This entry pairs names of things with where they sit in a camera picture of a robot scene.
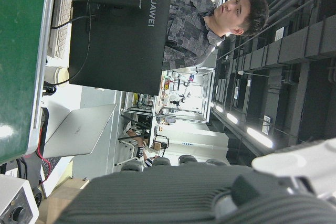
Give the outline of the right dexterous robot hand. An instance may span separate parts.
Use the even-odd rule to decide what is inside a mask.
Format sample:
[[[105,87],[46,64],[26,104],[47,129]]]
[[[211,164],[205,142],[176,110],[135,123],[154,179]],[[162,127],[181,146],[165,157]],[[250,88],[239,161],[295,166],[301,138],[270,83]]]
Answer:
[[[335,139],[93,179],[57,223],[335,223]]]

